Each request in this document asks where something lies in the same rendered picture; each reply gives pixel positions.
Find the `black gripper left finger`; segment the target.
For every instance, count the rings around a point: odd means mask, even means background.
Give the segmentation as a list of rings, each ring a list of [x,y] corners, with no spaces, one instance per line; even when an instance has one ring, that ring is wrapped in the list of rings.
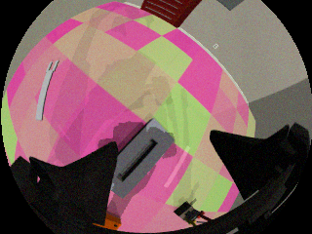
[[[106,206],[116,171],[117,153],[116,141],[109,141],[102,148],[95,149],[65,167],[58,167],[32,156],[28,161],[40,179],[63,192],[93,223],[105,226]]]

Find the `grey two-pronged flat bar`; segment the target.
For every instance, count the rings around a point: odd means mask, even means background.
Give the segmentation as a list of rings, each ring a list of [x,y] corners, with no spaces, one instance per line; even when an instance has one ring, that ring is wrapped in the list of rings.
[[[58,67],[59,60],[55,62],[54,69],[51,70],[52,63],[53,62],[50,62],[50,65],[48,65],[47,67],[46,78],[44,78],[42,89],[40,89],[38,109],[36,109],[35,121],[43,120],[44,104],[46,104],[47,89],[48,86],[50,86],[52,74],[54,74],[56,67]]]

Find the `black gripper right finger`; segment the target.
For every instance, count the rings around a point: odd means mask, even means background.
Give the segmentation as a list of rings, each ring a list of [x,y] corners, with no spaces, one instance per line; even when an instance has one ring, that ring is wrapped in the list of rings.
[[[237,184],[243,200],[249,199],[257,191],[257,184],[268,171],[278,144],[288,136],[289,129],[290,125],[285,125],[266,139],[210,131],[214,151],[217,151],[219,160]]]

